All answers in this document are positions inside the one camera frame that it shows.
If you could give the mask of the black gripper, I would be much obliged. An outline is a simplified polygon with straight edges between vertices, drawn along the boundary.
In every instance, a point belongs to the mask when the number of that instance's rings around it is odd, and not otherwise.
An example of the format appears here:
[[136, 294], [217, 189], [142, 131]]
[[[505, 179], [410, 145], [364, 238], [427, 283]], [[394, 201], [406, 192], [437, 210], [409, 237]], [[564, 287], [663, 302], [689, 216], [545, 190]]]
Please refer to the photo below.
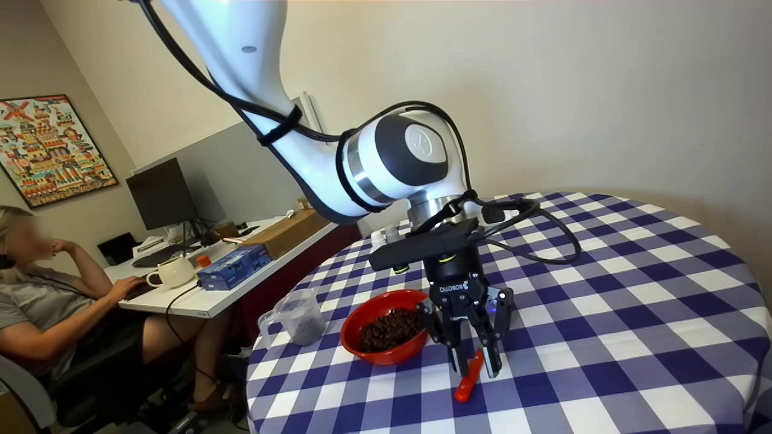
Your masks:
[[462, 322], [468, 320], [478, 331], [488, 376], [494, 379], [502, 372], [502, 335], [513, 325], [515, 292], [510, 287], [494, 287], [486, 277], [475, 245], [429, 259], [426, 271], [439, 343], [450, 350], [455, 372], [459, 376], [468, 374], [468, 359], [462, 345]]

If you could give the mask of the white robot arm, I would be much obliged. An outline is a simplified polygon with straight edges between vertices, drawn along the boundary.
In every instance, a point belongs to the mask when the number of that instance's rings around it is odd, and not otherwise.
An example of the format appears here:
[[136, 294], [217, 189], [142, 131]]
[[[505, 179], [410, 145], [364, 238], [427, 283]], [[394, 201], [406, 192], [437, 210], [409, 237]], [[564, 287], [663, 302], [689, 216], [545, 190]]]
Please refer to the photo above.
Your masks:
[[491, 289], [478, 259], [478, 220], [463, 140], [435, 104], [404, 101], [358, 127], [311, 127], [281, 80], [288, 0], [158, 0], [194, 42], [178, 62], [224, 99], [330, 222], [355, 222], [404, 201], [414, 231], [371, 255], [377, 268], [421, 261], [429, 280], [426, 319], [456, 368], [467, 366], [462, 331], [473, 327], [486, 368], [502, 368], [499, 338], [513, 294]]

